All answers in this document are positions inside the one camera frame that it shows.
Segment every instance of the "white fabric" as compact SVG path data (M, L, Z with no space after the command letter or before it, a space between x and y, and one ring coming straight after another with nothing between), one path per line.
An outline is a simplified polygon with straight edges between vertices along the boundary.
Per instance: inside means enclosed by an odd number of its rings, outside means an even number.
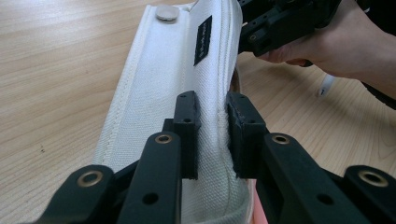
M198 180L183 180L182 223L245 223L251 213L248 184L233 172L225 110L242 13L236 0L178 8L175 21L158 20L156 7L146 8L93 162L117 172L138 160L147 138L173 117L177 95L196 91L202 122ZM209 16L209 53L194 66L198 26Z

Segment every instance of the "snap button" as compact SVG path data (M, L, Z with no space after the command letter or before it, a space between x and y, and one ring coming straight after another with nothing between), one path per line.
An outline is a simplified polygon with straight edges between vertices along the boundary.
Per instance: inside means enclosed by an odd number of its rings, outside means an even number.
M173 21L178 17L178 7L160 5L157 6L157 11L155 13L159 20Z

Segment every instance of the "white pouch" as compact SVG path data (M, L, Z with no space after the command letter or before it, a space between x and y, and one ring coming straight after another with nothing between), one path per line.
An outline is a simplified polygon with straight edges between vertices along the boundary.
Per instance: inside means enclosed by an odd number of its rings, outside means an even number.
M147 6L140 22L93 163L117 172L138 160L147 138L173 117L177 96L195 91L198 180L183 180L182 223L246 223L251 198L248 182L233 171L225 107L241 9L236 0L198 0L176 6L178 15L157 9Z

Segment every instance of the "black label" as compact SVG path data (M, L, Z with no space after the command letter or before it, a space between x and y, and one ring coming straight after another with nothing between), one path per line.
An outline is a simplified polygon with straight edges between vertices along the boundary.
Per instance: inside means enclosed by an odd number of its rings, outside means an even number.
M198 64L209 52L210 33L212 32L212 16L198 26L197 44L195 46L194 66Z

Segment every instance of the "wood grain surface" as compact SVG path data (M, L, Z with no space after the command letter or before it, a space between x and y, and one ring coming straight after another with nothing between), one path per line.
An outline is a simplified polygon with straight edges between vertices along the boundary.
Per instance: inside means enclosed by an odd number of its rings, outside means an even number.
M38 218L89 164L145 5L190 1L0 2L0 223ZM356 80L240 55L242 89L271 132L294 136L341 175L367 164L396 176L396 113Z

